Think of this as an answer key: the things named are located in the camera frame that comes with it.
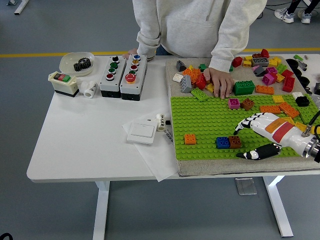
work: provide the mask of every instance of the yellow lego brick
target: yellow lego brick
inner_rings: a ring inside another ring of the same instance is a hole
[[[274,60],[274,59],[270,59],[269,60],[269,65],[268,65],[268,68],[271,68],[271,67],[277,67],[278,66],[278,62],[277,60]]]
[[[304,132],[306,130],[307,125],[304,125],[298,121],[295,122],[295,126],[300,129],[302,132]]]
[[[282,63],[282,60],[279,58],[279,57],[277,57],[277,56],[275,56],[274,58],[272,58],[273,60],[276,60],[276,62],[278,63],[278,65],[280,64],[280,63]]]
[[[286,117],[283,117],[283,119],[286,120],[288,123],[291,123],[292,125],[295,125],[295,122],[292,120],[291,117],[286,116]]]
[[[243,60],[242,66],[243,66],[243,67],[251,67],[251,61],[245,61],[245,60]]]
[[[276,74],[276,76],[277,76],[277,79],[276,79],[276,82],[277,83],[281,83],[282,82],[282,80],[283,79],[285,79],[285,77],[284,76],[282,76],[281,74],[279,74],[279,73],[277,73]]]
[[[272,100],[274,101],[275,104],[280,104],[283,103],[285,100],[282,96],[280,95],[274,95],[272,96]]]
[[[312,127],[311,127],[311,130],[310,130],[310,133],[311,133],[311,134],[315,134],[315,128],[316,128],[315,126],[312,126]],[[317,133],[317,134],[320,134],[320,127],[317,128],[316,133]]]
[[[245,57],[244,57],[244,60],[245,60],[245,61],[250,61],[250,62],[251,62],[251,60],[252,60],[252,56],[245,56]]]
[[[205,89],[207,89],[210,93],[214,93],[215,86],[212,83],[210,83],[205,87]]]

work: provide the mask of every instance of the white table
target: white table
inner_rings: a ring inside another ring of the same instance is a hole
[[[281,55],[285,59],[293,54]],[[303,76],[316,79],[320,55],[309,54],[308,72]],[[158,108],[168,106],[165,81],[166,60],[173,56],[157,56],[148,63],[141,101],[102,97],[98,89],[94,98],[81,95],[72,98],[54,93],[35,146],[27,176],[35,183],[96,182],[99,188],[94,240],[103,240],[110,181],[154,180],[148,166],[133,144],[127,142],[122,125]],[[99,82],[106,56],[96,56],[94,69],[80,80]],[[283,237],[293,236],[276,184],[284,175],[320,174],[320,171],[244,173],[186,178],[263,177]],[[174,174],[170,179],[179,179]]]

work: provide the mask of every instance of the green baseplate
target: green baseplate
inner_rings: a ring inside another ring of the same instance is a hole
[[[312,99],[307,107],[298,107],[293,96],[281,95],[283,99],[300,112],[293,119],[294,122],[306,123],[318,112],[317,106]],[[240,121],[260,113],[259,106],[277,105],[272,99],[272,95],[241,95],[234,96],[241,103],[249,98],[254,101],[254,107],[246,111],[242,108],[229,109],[228,99],[209,97],[208,100],[200,102],[196,97],[177,96],[171,97],[171,110],[173,121],[173,135],[176,159],[183,160],[219,160],[235,159],[237,153],[245,153],[259,146],[266,145],[270,141],[256,134],[252,129],[243,129],[239,132],[242,147],[237,149],[218,149],[216,145],[217,137],[233,136],[235,127]],[[277,114],[278,117],[287,117],[285,113]],[[195,134],[196,145],[185,145],[185,134]],[[299,156],[291,147],[284,147],[278,157]]]

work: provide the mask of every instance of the sneaker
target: sneaker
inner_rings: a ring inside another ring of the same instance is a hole
[[[309,24],[311,20],[311,14],[305,14],[305,9],[302,9],[298,12],[298,17],[301,19],[303,24]]]
[[[288,14],[288,8],[285,7],[283,9],[277,9],[274,11],[274,15],[278,18],[284,21],[287,24],[291,24],[294,22],[294,13]]]

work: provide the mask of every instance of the white paper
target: white paper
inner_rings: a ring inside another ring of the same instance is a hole
[[[165,119],[170,116],[168,109],[163,108],[139,119],[154,120],[159,113],[164,113]],[[122,126],[126,133],[129,132],[131,124],[132,122],[128,122]],[[172,132],[171,125],[167,125],[165,131],[157,131],[151,145],[128,142],[128,144],[134,144],[158,182],[178,172]]]

